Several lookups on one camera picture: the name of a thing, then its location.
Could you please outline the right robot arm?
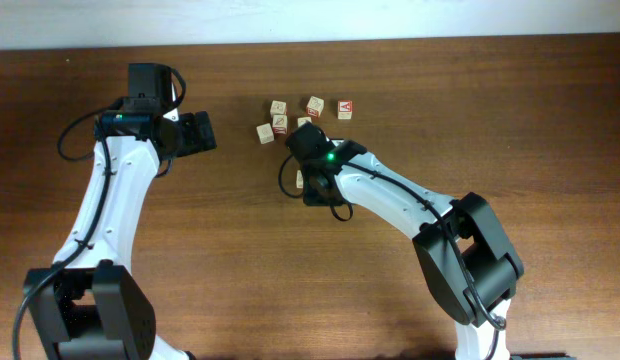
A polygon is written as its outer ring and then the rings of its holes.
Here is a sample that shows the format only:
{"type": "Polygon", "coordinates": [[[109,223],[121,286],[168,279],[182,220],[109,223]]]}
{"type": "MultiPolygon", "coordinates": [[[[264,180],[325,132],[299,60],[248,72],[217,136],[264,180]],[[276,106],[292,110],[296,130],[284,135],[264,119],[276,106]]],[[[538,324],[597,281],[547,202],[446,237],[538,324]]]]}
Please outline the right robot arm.
{"type": "Polygon", "coordinates": [[[361,206],[412,241],[430,294],[454,321],[456,358],[510,358],[506,316],[524,265],[484,198],[430,191],[312,123],[285,145],[300,165],[306,205],[361,206]]]}

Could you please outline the wooden block red letter A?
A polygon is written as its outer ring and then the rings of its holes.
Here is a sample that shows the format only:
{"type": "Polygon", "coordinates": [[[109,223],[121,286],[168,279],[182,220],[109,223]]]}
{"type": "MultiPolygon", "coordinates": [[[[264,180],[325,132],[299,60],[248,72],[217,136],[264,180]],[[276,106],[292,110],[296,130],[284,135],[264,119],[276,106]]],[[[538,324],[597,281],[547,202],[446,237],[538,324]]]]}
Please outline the wooden block red letter A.
{"type": "Polygon", "coordinates": [[[353,115],[353,102],[350,100],[339,100],[337,105],[337,117],[340,120],[350,120],[353,115]]]}

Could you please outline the wooden block top left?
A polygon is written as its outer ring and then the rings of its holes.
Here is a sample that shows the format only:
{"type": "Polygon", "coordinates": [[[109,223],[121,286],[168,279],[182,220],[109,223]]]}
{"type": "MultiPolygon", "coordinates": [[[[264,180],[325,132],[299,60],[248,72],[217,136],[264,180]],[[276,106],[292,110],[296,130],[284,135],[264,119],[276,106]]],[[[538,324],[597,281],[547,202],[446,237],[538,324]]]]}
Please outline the wooden block top left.
{"type": "Polygon", "coordinates": [[[287,114],[287,104],[283,101],[273,100],[270,106],[270,115],[274,117],[275,115],[286,115],[287,114]]]}

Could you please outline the wooden block center red base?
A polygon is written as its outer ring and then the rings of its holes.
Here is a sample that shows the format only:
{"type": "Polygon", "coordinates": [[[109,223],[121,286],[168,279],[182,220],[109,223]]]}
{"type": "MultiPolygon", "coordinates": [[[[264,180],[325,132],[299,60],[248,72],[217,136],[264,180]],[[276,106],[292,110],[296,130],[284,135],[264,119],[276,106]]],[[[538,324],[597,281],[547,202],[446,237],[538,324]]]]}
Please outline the wooden block center red base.
{"type": "Polygon", "coordinates": [[[305,125],[306,123],[311,123],[312,119],[310,117],[300,117],[297,119],[297,126],[301,127],[303,125],[305,125]]]}

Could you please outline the wooden block leaf picture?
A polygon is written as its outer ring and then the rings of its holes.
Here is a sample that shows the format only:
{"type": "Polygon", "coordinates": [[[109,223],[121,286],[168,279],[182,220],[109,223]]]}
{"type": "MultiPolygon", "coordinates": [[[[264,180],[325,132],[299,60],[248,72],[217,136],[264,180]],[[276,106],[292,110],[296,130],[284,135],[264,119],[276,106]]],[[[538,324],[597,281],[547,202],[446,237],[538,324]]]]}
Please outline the wooden block leaf picture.
{"type": "Polygon", "coordinates": [[[288,133],[288,117],[283,114],[275,114],[272,117],[272,131],[274,134],[286,135],[288,133]]]}

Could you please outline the wooden block blue side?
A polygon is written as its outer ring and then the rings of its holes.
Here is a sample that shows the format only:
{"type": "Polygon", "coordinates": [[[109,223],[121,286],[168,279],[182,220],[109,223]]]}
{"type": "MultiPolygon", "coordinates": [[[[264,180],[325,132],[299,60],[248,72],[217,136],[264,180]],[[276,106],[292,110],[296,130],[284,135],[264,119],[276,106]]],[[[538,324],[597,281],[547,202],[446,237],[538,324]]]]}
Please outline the wooden block blue side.
{"type": "Polygon", "coordinates": [[[298,189],[303,189],[304,187],[304,179],[303,179],[303,174],[301,170],[297,170],[296,173],[296,188],[298,189]]]}

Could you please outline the wooden block red side top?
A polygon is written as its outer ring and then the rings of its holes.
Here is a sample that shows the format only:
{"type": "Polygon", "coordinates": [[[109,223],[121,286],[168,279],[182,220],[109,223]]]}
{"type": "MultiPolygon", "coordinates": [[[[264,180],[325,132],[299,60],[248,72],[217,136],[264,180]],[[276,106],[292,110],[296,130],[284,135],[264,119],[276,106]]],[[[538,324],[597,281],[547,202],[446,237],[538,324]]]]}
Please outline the wooden block red side top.
{"type": "Polygon", "coordinates": [[[311,96],[306,105],[306,113],[311,117],[320,117],[325,106],[325,101],[319,97],[311,96]]]}

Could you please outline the wooden block far left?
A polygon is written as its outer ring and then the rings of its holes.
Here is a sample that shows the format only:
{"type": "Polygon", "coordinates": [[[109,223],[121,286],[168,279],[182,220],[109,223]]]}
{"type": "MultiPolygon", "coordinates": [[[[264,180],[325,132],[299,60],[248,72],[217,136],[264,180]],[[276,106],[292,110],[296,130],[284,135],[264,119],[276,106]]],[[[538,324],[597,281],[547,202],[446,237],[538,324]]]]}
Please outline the wooden block far left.
{"type": "Polygon", "coordinates": [[[274,141],[274,132],[269,123],[257,126],[256,131],[261,144],[267,144],[274,141]]]}

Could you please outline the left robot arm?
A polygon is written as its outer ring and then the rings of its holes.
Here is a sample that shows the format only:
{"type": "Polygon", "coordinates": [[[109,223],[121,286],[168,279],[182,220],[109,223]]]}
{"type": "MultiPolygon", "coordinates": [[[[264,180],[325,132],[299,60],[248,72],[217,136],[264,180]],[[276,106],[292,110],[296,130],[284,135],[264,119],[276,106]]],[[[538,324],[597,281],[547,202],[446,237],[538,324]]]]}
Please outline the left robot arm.
{"type": "Polygon", "coordinates": [[[167,65],[132,63],[128,93],[86,114],[94,123],[93,168],[82,204],[48,268],[28,271],[12,328],[31,315],[50,359],[190,359],[157,333],[153,306],[131,274],[145,196],[179,157],[213,150],[206,112],[178,111],[186,82],[167,65]]]}

